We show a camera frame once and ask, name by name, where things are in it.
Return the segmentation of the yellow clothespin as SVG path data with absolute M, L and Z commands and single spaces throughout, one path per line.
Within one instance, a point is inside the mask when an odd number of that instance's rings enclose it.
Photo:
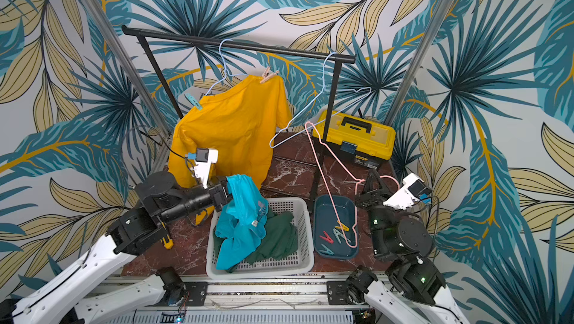
M 337 222 L 337 226 L 335 227 L 335 229 L 338 229 L 340 231 L 344 231 L 344 232 L 349 232 L 350 228 L 348 228 L 347 225 L 341 223 L 341 222 Z

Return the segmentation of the pale green clothespin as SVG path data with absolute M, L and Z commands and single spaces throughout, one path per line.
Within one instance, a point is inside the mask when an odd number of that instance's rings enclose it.
M 347 235 L 345 234 L 345 231 L 342 231 L 339 228 L 334 228 L 333 229 L 333 235 L 339 244 L 343 244 L 343 243 L 351 244 L 351 240 L 347 237 Z

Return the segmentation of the teal blue t-shirt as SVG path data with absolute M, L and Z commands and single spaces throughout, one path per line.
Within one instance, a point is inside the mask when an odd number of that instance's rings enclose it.
M 217 270 L 229 270 L 242 262 L 266 236 L 268 201 L 253 179 L 247 175 L 230 176 L 227 189 L 233 200 L 223 207 L 215 229 L 215 236 L 224 240 L 218 253 Z

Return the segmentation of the red clothespin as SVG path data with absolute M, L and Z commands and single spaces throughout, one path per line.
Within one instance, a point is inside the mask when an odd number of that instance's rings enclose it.
M 319 235 L 319 238 L 327 243 L 333 244 L 333 239 L 326 231 L 323 231 L 322 234 Z

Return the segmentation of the turquoise clothespin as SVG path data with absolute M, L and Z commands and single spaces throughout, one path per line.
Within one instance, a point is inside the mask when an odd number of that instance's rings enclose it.
M 334 252 L 324 244 L 321 244 L 321 249 L 319 250 L 319 252 L 322 254 L 325 254 L 325 255 L 330 255 L 330 256 L 334 255 Z

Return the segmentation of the dark green t-shirt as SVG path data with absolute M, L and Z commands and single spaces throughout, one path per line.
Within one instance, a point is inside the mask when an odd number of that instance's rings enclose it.
M 241 262 L 249 265 L 272 258 L 276 261 L 297 252 L 297 228 L 294 216 L 286 211 L 269 210 L 255 225 L 242 225 L 238 219 L 223 212 L 213 230 L 216 269 L 231 273 Z

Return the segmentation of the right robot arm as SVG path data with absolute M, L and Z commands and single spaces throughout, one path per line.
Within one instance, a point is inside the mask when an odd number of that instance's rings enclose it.
M 411 174 L 393 192 L 371 169 L 355 204 L 366 210 L 375 259 L 388 261 L 388 283 L 359 266 L 345 281 L 344 300 L 368 305 L 394 323 L 467 323 L 444 275 L 430 259 L 434 238 L 418 214 L 417 204 L 431 204 L 431 189 Z

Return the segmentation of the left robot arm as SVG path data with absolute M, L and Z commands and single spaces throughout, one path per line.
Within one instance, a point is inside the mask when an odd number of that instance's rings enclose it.
M 170 222 L 208 207 L 221 210 L 233 196 L 218 176 L 192 188 L 178 185 L 167 171 L 136 186 L 136 207 L 112 221 L 88 251 L 27 297 L 1 303 L 2 323 L 104 323 L 128 311 L 163 300 L 181 302 L 185 285 L 173 269 L 106 295 L 89 297 L 113 272 L 157 243 L 171 241 Z

